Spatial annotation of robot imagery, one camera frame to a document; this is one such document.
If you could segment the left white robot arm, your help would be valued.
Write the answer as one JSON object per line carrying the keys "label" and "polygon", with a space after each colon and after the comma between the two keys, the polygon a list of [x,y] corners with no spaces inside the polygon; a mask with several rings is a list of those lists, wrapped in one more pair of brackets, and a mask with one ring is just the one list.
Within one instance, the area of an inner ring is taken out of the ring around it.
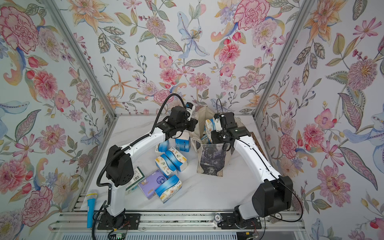
{"label": "left white robot arm", "polygon": [[156,120],[154,128],[144,136],[123,147],[113,146],[109,150],[104,173],[100,173],[97,186],[108,187],[107,213],[116,218],[125,212],[126,185],[134,175],[133,163],[156,145],[175,137],[178,132],[192,132],[198,120],[192,117],[195,106],[186,103],[171,109],[169,116]]}

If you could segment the beige canvas bag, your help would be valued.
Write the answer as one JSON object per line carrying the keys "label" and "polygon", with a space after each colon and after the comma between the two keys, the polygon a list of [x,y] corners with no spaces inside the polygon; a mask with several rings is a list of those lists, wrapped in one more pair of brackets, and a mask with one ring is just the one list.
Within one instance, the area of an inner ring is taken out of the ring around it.
{"label": "beige canvas bag", "polygon": [[230,162],[234,150],[224,150],[224,144],[210,144],[205,132],[205,120],[213,119],[214,112],[202,107],[194,113],[198,120],[195,131],[190,132],[193,149],[198,156],[197,173],[222,177],[225,166]]}

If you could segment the blue microphone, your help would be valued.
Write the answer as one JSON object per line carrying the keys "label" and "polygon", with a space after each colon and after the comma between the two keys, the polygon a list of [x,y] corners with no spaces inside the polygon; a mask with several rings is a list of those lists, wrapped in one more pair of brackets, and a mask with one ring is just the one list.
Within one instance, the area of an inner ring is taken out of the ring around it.
{"label": "blue microphone", "polygon": [[95,211],[96,199],[98,197],[98,192],[96,190],[91,190],[86,194],[86,200],[88,205],[88,214],[87,214],[87,228],[90,229],[93,225],[93,217]]}

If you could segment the aluminium corner post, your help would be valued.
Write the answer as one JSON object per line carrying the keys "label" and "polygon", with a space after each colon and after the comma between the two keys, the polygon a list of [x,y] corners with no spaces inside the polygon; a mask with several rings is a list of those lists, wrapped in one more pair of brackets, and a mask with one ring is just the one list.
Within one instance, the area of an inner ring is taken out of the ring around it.
{"label": "aluminium corner post", "polygon": [[284,44],[284,47],[282,48],[282,51],[279,57],[277,58],[276,65],[271,73],[271,77],[267,81],[267,85],[264,88],[259,104],[255,110],[255,114],[254,114],[255,121],[262,114],[262,109],[267,102],[270,91],[272,90],[281,70],[286,64],[286,61],[294,47],[296,40],[298,39],[299,33],[304,25],[304,22],[310,14],[310,10],[313,4],[314,3],[310,0],[303,1],[303,4],[298,12],[298,16],[296,17],[293,27],[291,29],[291,34],[286,40],[286,43]]}
{"label": "aluminium corner post", "polygon": [[112,116],[113,120],[115,120],[117,118],[115,110],[113,110],[109,100],[107,99],[107,95],[104,93],[96,75],[94,74],[92,68],[86,60],[81,47],[78,45],[72,31],[70,30],[55,1],[43,0],[42,3],[50,13],[53,21],[58,25],[58,29],[63,34],[64,40],[66,40],[69,47],[74,52],[76,61],[88,77],[88,80],[90,81],[96,94],[99,96],[99,99],[103,104],[106,112]]}

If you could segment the green white tissue box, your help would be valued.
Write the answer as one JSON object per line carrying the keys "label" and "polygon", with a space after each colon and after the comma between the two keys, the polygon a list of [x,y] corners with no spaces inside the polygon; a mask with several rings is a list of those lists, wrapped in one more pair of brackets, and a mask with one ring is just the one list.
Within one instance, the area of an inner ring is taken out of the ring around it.
{"label": "green white tissue box", "polygon": [[134,169],[133,178],[126,185],[126,195],[134,191],[138,187],[139,183],[141,183],[145,178],[146,177],[140,167],[136,167]]}

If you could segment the aluminium corner post right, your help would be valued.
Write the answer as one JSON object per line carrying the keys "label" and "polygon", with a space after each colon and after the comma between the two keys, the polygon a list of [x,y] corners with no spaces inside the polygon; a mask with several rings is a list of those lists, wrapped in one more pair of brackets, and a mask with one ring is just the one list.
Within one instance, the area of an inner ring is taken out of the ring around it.
{"label": "aluminium corner post right", "polygon": [[272,90],[281,70],[286,64],[286,61],[294,47],[296,40],[298,39],[299,33],[304,25],[304,22],[310,14],[310,10],[313,4],[314,3],[310,0],[303,1],[303,4],[298,12],[298,16],[296,17],[293,27],[291,29],[291,34],[286,40],[286,43],[284,44],[284,47],[282,48],[282,51],[279,57],[277,58],[276,65],[271,73],[271,77],[267,81],[267,85],[264,88],[259,104],[255,110],[255,114],[254,114],[255,121],[262,114],[262,109],[267,102],[270,91]]}

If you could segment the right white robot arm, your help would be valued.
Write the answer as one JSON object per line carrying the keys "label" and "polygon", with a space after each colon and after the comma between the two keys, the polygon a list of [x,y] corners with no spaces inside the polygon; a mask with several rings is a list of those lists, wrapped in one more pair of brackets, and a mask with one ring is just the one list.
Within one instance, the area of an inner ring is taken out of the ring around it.
{"label": "right white robot arm", "polygon": [[217,113],[213,117],[213,123],[213,143],[224,144],[224,148],[237,151],[256,178],[258,188],[252,199],[236,208],[240,218],[264,218],[289,210],[293,198],[291,178],[282,177],[272,167],[248,129],[238,126],[234,113]]}

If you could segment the metal base rail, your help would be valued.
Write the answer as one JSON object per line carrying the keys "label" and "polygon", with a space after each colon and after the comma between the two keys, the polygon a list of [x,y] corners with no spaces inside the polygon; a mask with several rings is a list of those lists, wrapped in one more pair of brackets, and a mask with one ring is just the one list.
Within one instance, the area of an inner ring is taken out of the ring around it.
{"label": "metal base rail", "polygon": [[60,214],[49,225],[50,240],[307,240],[296,212],[283,212],[285,222],[250,220],[246,227],[226,224],[229,211],[128,211],[130,220],[113,229],[101,220],[87,228],[84,211]]}

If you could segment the purple tissue pack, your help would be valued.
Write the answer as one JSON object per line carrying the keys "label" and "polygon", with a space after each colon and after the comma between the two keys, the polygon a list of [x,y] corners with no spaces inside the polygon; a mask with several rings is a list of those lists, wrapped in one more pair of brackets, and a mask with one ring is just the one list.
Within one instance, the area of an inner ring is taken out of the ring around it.
{"label": "purple tissue pack", "polygon": [[160,170],[156,170],[139,183],[139,188],[149,200],[156,195],[156,189],[158,189],[166,180],[167,178],[165,175]]}

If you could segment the blue floral tissue pack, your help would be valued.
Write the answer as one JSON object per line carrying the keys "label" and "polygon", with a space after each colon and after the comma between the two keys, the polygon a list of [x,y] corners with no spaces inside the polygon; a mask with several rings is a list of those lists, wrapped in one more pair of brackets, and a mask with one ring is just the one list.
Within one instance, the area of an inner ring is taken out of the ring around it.
{"label": "blue floral tissue pack", "polygon": [[213,143],[212,131],[214,131],[214,130],[215,130],[214,120],[213,119],[205,120],[205,132],[206,132],[206,136],[207,136],[208,141],[209,141],[210,144]]}
{"label": "blue floral tissue pack", "polygon": [[165,154],[179,172],[183,172],[188,167],[187,158],[174,147],[169,148]]}
{"label": "blue floral tissue pack", "polygon": [[162,154],[155,159],[155,163],[163,175],[169,179],[172,176],[177,175],[177,169],[171,160],[165,155]]}
{"label": "blue floral tissue pack", "polygon": [[182,181],[178,178],[178,176],[174,175],[160,185],[155,192],[164,204],[182,188],[182,185]]}

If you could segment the blue floral tissue pack front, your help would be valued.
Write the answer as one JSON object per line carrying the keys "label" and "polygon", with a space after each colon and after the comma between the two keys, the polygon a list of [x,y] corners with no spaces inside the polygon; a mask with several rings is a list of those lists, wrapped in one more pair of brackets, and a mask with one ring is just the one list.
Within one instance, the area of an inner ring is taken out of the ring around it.
{"label": "blue floral tissue pack front", "polygon": [[160,185],[155,192],[164,204],[182,188],[182,185],[182,181],[178,178],[178,176],[174,175]]}

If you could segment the wooden chessboard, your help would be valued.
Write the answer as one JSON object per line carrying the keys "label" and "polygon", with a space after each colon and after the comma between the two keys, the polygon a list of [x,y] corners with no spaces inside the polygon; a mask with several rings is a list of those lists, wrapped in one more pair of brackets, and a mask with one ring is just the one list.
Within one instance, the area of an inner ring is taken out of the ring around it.
{"label": "wooden chessboard", "polygon": [[265,148],[264,148],[262,139],[261,139],[261,137],[259,136],[259,134],[258,134],[258,133],[255,133],[255,132],[251,132],[251,136],[252,136],[252,138],[254,139],[256,145],[258,146],[258,149],[261,151],[261,153],[263,154],[263,156],[268,160],[268,155],[266,155],[266,153],[265,153]]}

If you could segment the aluminium corner post left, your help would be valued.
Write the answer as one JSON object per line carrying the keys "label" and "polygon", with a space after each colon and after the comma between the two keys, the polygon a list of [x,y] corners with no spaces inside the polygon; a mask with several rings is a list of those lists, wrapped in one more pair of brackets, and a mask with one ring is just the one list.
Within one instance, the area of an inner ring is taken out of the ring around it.
{"label": "aluminium corner post left", "polygon": [[107,99],[107,95],[104,93],[96,75],[94,74],[92,68],[86,60],[81,47],[78,45],[72,31],[70,30],[55,1],[43,0],[42,3],[50,13],[53,21],[58,25],[58,29],[63,34],[64,40],[66,40],[69,47],[74,52],[76,61],[88,77],[88,80],[90,81],[96,94],[99,96],[99,99],[103,104],[106,112],[112,116],[113,120],[115,120],[117,118],[115,110],[113,110],[109,100]]}

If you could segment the light blue tissue pack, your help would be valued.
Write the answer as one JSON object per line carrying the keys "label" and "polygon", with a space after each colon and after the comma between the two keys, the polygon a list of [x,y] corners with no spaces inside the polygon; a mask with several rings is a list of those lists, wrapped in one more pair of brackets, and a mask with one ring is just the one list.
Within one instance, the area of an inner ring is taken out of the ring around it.
{"label": "light blue tissue pack", "polygon": [[164,154],[166,151],[168,151],[170,148],[170,142],[169,140],[166,140],[165,142],[162,142],[155,147],[155,154],[157,156],[161,156]]}

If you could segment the blue tissue pack by bag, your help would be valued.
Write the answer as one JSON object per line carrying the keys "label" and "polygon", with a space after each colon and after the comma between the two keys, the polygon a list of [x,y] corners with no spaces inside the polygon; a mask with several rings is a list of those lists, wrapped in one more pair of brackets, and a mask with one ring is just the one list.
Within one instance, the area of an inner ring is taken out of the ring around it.
{"label": "blue tissue pack by bag", "polygon": [[183,133],[177,133],[177,138],[175,139],[176,149],[180,152],[189,152],[191,148],[190,143],[190,134],[188,131]]}

